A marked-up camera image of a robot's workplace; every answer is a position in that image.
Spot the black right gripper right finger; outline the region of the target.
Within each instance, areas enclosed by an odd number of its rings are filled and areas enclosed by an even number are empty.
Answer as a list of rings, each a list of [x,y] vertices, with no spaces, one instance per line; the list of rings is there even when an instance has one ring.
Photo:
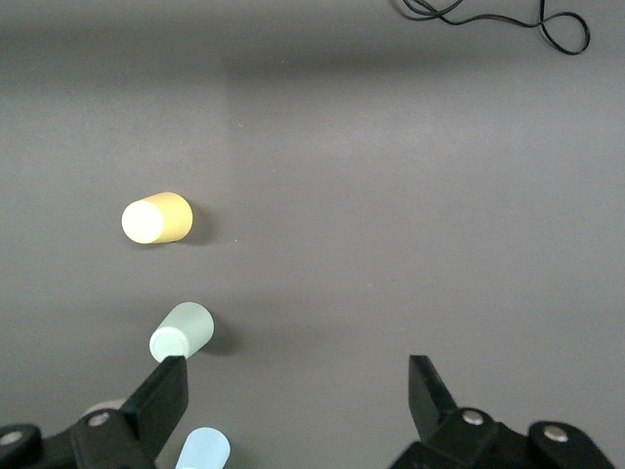
[[[612,468],[582,430],[558,421],[532,423],[525,435],[481,409],[455,403],[431,360],[409,358],[408,402],[419,440],[393,468]]]

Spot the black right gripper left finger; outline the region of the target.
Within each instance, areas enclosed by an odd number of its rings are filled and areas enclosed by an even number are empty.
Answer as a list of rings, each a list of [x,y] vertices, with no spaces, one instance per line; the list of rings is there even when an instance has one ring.
[[[49,438],[1,428],[3,468],[153,468],[188,407],[184,357],[165,359],[118,409],[93,410]]]

